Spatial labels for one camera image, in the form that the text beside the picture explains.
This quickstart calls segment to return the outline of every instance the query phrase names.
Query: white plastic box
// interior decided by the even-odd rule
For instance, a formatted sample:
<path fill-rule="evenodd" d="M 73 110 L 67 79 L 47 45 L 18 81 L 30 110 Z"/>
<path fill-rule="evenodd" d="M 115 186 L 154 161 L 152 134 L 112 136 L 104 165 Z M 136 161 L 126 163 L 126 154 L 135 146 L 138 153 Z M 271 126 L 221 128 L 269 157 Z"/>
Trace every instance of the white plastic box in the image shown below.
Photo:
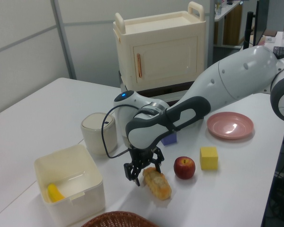
<path fill-rule="evenodd" d="M 204 18 L 203 6 L 195 2 L 189 3 L 188 12 L 129 20 L 116 13 L 114 35 L 126 89 L 194 81 L 204 71 Z"/>
<path fill-rule="evenodd" d="M 102 175 L 83 145 L 37 159 L 35 173 L 43 202 L 59 226 L 88 218 L 105 206 Z M 54 203 L 50 200 L 50 183 L 57 186 L 65 199 Z"/>

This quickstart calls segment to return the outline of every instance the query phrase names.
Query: bread roll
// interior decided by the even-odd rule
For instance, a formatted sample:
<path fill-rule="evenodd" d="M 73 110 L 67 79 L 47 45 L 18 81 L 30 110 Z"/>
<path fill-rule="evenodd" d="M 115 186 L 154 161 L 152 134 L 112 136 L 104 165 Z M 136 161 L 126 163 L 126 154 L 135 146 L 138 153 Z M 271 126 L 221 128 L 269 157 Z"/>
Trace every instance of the bread roll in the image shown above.
<path fill-rule="evenodd" d="M 164 174 L 159 173 L 154 167 L 149 167 L 143 170 L 143 176 L 146 184 L 158 199 L 165 200 L 170 197 L 171 187 Z"/>

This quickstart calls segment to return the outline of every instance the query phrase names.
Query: cabinet door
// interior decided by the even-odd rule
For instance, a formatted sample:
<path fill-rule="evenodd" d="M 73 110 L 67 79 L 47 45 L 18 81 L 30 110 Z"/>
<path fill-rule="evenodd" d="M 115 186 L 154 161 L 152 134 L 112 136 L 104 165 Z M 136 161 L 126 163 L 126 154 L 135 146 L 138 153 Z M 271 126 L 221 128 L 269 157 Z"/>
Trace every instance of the cabinet door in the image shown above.
<path fill-rule="evenodd" d="M 135 46 L 133 52 L 137 83 L 155 80 L 171 83 L 192 78 L 197 71 L 197 36 Z"/>

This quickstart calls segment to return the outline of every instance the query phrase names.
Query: pink plate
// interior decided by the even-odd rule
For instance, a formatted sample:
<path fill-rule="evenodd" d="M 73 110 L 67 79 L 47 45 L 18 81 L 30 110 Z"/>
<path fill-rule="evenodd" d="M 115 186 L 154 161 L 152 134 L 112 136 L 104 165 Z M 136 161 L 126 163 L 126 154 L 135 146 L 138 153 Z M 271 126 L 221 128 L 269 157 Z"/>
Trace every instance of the pink plate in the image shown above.
<path fill-rule="evenodd" d="M 247 137 L 254 128 L 254 123 L 240 113 L 221 112 L 207 120 L 210 133 L 221 138 L 236 140 Z"/>

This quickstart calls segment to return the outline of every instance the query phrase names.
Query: toy banana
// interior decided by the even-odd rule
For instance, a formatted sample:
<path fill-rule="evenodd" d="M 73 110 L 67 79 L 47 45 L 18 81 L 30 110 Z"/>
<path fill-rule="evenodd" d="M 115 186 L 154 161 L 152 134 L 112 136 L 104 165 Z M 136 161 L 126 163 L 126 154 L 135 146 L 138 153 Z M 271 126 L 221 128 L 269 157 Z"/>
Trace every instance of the toy banana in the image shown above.
<path fill-rule="evenodd" d="M 59 192 L 57 186 L 53 183 L 50 183 L 47 186 L 47 191 L 49 198 L 51 199 L 52 202 L 57 202 L 60 200 L 63 200 L 65 197 Z"/>

